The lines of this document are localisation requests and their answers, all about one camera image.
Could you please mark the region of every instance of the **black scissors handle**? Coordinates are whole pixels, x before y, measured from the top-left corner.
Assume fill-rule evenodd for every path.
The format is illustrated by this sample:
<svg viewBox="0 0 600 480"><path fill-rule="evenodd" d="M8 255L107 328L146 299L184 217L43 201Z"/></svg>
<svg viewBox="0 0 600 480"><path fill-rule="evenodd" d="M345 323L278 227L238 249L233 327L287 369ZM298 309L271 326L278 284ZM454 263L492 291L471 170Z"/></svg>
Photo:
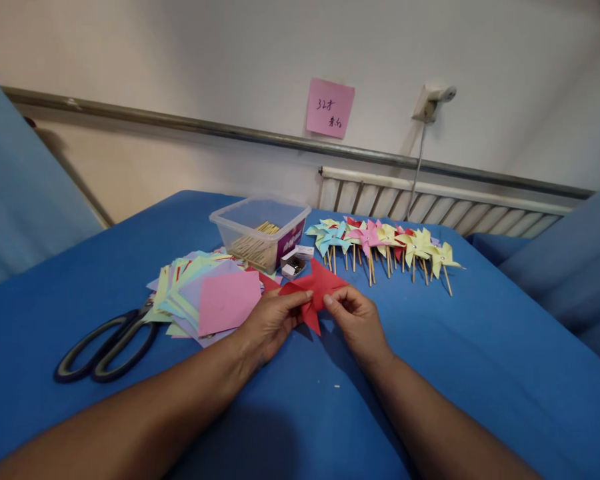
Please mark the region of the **black scissors handle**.
<svg viewBox="0 0 600 480"><path fill-rule="evenodd" d="M149 336L145 340L140 350L138 350L129 360L124 362L124 364L120 365L118 368L114 368L113 370L107 370L107 367L112 362L114 358L125 349L125 347L129 344L132 338L134 338L135 334L138 333L142 327L148 327ZM117 380L122 377L126 372L131 370L136 363L138 363L142 357L149 351L153 342L158 335L158 330L160 330L160 324L158 323L145 323L142 321L142 317L136 318L128 328L122 331L121 336L118 337L118 341L113 344L113 346L108 346L108 348L102 350L103 355L101 356L101 360L95 364L92 372L91 372L91 380L98 383L108 383L110 381Z"/></svg>
<svg viewBox="0 0 600 480"><path fill-rule="evenodd" d="M138 310L131 310L124 315L120 315L119 317L113 318L100 325L85 338L80 340L80 342L69 350L64 358L60 360L56 370L53 372L53 379L58 383L71 383L91 374L92 380L98 383L106 383L120 378L133 368L146 352L148 352L158 334L160 326L156 323L145 324L142 321L143 316L144 315ZM144 325L148 325L151 328L151 331L140 350L120 367L107 371L107 366L109 366L110 362L124 350L138 330ZM77 370L71 370L73 362L78 355L80 355L82 350L84 350L94 339L113 327L117 327L116 330L104 344L102 344L94 356L92 356L83 367Z"/></svg>

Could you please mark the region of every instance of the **stack of paper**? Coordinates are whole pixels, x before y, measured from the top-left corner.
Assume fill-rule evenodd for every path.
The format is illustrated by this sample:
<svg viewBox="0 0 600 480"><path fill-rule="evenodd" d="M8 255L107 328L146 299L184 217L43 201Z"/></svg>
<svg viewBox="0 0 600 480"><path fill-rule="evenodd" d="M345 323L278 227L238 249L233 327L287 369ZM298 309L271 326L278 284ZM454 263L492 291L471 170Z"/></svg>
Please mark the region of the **stack of paper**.
<svg viewBox="0 0 600 480"><path fill-rule="evenodd" d="M246 268L224 248L191 252L147 285L155 296L145 321L170 323L167 335L208 347L242 325L260 300L263 281L272 286L280 280Z"/></svg>

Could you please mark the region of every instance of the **transparent plastic container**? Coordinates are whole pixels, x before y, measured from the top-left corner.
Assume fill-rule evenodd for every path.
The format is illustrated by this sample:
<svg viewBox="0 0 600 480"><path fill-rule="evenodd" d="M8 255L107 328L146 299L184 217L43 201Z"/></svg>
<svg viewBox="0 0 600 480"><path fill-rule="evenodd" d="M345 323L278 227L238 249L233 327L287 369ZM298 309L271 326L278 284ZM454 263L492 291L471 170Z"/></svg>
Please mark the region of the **transparent plastic container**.
<svg viewBox="0 0 600 480"><path fill-rule="evenodd" d="M302 238L311 207L276 196L251 197L209 216L227 252L272 274Z"/></svg>

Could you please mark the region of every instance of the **blue bed sheet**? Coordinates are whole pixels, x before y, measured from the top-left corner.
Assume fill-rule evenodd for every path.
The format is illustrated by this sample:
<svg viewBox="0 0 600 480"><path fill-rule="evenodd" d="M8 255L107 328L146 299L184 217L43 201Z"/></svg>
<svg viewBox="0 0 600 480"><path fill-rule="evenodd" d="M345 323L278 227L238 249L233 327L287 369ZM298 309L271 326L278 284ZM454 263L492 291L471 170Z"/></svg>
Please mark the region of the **blue bed sheet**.
<svg viewBox="0 0 600 480"><path fill-rule="evenodd" d="M531 239L507 237L506 235L490 235L488 233L474 233L467 237L467 242L498 267L504 260L507 260L526 247L531 242Z"/></svg>
<svg viewBox="0 0 600 480"><path fill-rule="evenodd" d="M76 340L145 300L160 266L220 246L208 216L237 200L180 192L0 285L0 458L199 350L160 335L116 382L52 380ZM313 211L307 224L338 216ZM402 273L389 280L380 266L369 288L341 255L338 274L375 300L398 355L542 476L600 478L600 358L456 232L430 230L467 268L449 271L453 297L444 282L412 284ZM172 478L408 476L409 457L340 330L326 312L320 318L322 338L304 325L292 332Z"/></svg>

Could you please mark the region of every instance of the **white wall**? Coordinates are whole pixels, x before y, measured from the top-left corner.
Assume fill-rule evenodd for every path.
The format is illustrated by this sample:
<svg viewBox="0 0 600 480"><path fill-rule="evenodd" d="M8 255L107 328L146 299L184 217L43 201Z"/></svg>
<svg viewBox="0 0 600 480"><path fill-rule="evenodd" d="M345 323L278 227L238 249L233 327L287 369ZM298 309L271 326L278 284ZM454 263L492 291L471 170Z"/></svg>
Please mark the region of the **white wall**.
<svg viewBox="0 0 600 480"><path fill-rule="evenodd" d="M600 3L0 0L4 85L310 135L312 76L356 87L345 144L416 154L410 116L420 88L445 81L459 94L431 130L426 158L600 188ZM284 193L285 176L292 196L315 203L316 166L327 162L388 173L31 114L47 118L42 126L64 142L69 162L116 220L182 188ZM116 191L124 178L140 182L142 200Z"/></svg>

